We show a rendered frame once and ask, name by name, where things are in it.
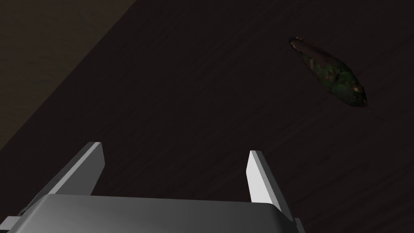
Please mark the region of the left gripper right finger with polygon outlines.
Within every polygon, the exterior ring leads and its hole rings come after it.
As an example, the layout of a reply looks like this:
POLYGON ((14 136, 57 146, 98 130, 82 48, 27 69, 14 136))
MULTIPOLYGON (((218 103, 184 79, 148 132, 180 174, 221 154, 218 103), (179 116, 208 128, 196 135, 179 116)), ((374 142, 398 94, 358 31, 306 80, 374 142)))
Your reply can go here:
POLYGON ((272 204, 290 221, 294 221, 290 207, 261 151, 251 150, 249 152, 246 178, 253 203, 272 204))

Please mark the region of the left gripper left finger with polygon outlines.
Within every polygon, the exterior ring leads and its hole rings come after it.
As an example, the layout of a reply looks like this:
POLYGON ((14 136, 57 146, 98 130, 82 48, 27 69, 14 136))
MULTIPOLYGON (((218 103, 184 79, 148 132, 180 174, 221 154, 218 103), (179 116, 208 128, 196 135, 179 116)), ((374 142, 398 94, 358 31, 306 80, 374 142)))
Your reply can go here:
POLYGON ((105 166, 101 142, 87 143, 20 211, 23 215, 47 194, 91 195, 105 166))

